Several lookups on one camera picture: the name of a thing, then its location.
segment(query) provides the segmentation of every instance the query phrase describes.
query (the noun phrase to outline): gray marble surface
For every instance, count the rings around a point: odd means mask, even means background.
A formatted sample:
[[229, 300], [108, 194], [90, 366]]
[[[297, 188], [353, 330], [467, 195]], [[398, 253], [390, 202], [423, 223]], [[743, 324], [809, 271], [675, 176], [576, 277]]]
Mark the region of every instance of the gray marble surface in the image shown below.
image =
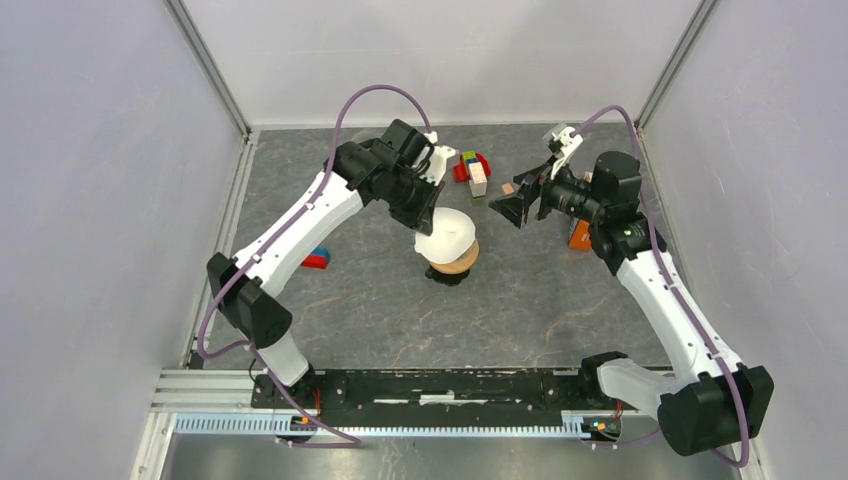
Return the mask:
[[[549, 128], [436, 130], [441, 143], [479, 151], [490, 161], [488, 200], [515, 174], [547, 158], [540, 139]], [[236, 250], [261, 235], [305, 191], [327, 155], [330, 134], [262, 132]], [[345, 130], [343, 138], [361, 141], [380, 134], [379, 129]], [[591, 170], [607, 150], [629, 150], [623, 124], [592, 127], [572, 159], [573, 170]], [[465, 212], [477, 226], [481, 253], [471, 275], [456, 287], [426, 279], [427, 263], [412, 250], [412, 232], [391, 219], [386, 204], [372, 203], [321, 243], [332, 255], [329, 269], [299, 269], [279, 297], [294, 314], [295, 339], [316, 368], [577, 366], [582, 358], [609, 350], [645, 365], [668, 363], [638, 305], [603, 262], [566, 247], [568, 217], [554, 212], [518, 230], [485, 203], [472, 202], [467, 185], [449, 176], [446, 181], [438, 205]], [[652, 191], [647, 179], [646, 184]], [[656, 195], [648, 197], [657, 208]], [[210, 345], [237, 338], [219, 318]], [[243, 369], [250, 360], [239, 350], [205, 368]]]

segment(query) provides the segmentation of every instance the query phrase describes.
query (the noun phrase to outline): cable connector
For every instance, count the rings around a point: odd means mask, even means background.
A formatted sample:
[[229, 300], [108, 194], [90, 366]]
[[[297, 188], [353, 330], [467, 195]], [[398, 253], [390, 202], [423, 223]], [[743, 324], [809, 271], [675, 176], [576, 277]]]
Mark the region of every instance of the cable connector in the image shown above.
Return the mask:
[[542, 137], [542, 141], [545, 142], [545, 145], [557, 158], [551, 171], [552, 177], [556, 177], [559, 169], [568, 164], [568, 159], [574, 154], [577, 147], [583, 143], [582, 136], [572, 136], [574, 131], [574, 127], [569, 127], [566, 123], [560, 123]]

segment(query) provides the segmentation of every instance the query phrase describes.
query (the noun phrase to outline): metal corner post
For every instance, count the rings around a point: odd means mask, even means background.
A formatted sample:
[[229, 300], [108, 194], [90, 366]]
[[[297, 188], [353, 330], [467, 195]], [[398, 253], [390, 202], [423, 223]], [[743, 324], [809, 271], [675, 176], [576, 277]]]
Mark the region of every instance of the metal corner post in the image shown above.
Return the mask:
[[692, 14], [692, 18], [689, 20], [689, 24], [686, 25], [686, 29], [683, 31], [683, 35], [677, 41], [677, 45], [674, 47], [668, 62], [663, 67], [657, 83], [654, 85], [653, 90], [651, 90], [650, 95], [648, 95], [645, 106], [642, 107], [642, 111], [639, 112], [639, 116], [636, 118], [638, 128], [645, 128], [651, 120], [651, 117], [657, 110], [657, 106], [663, 96], [665, 96], [668, 87], [674, 81], [674, 77], [677, 76], [680, 66], [683, 65], [698, 35], [703, 30], [704, 25], [706, 25], [707, 20], [709, 20], [718, 3], [719, 0], [701, 0], [698, 4], [695, 13]]
[[241, 113], [232, 92], [230, 92], [227, 83], [224, 81], [224, 77], [221, 76], [221, 72], [218, 70], [218, 66], [215, 65], [215, 60], [212, 59], [212, 55], [209, 53], [206, 43], [203, 42], [197, 26], [191, 19], [188, 9], [186, 9], [182, 0], [164, 1], [171, 15], [174, 17], [174, 21], [183, 33], [186, 43], [188, 43], [194, 57], [197, 59], [197, 63], [200, 64], [200, 68], [203, 70], [206, 78], [209, 79], [209, 83], [212, 84], [212, 88], [218, 94], [218, 98], [221, 99], [221, 103], [223, 103], [224, 108], [227, 110], [227, 114], [233, 121], [233, 125], [246, 138], [250, 135], [250, 125]]

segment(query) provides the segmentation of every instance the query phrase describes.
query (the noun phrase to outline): wall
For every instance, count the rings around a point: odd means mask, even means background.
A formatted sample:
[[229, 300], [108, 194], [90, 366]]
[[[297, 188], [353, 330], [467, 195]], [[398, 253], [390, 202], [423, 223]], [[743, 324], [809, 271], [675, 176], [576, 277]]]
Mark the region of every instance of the wall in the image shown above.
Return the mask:
[[694, 294], [776, 390], [774, 478], [842, 478], [848, 3], [721, 2], [647, 126]]
[[163, 2], [4, 2], [0, 38], [0, 477], [128, 478], [240, 139]]
[[[698, 0], [185, 0], [255, 125], [332, 125], [373, 83], [436, 122], [582, 120], [642, 107]], [[362, 100], [351, 123], [414, 113]]]

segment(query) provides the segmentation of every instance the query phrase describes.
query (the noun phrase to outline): red object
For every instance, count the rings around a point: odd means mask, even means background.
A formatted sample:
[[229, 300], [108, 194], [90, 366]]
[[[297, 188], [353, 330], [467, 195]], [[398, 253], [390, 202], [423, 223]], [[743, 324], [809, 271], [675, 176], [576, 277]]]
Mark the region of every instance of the red object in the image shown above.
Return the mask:
[[300, 266], [307, 268], [320, 268], [321, 270], [326, 270], [327, 265], [330, 264], [330, 261], [327, 260], [327, 257], [321, 255], [309, 255], [306, 257], [306, 260], [300, 263]]
[[[488, 178], [492, 174], [492, 171], [489, 169], [489, 161], [486, 160], [486, 157], [484, 157], [480, 152], [474, 152], [474, 155], [477, 156], [477, 160], [479, 160], [480, 164], [483, 165], [483, 173], [485, 173], [486, 178]], [[468, 166], [465, 164], [464, 158], [460, 158], [459, 163], [454, 165], [453, 179], [456, 182], [468, 181]]]

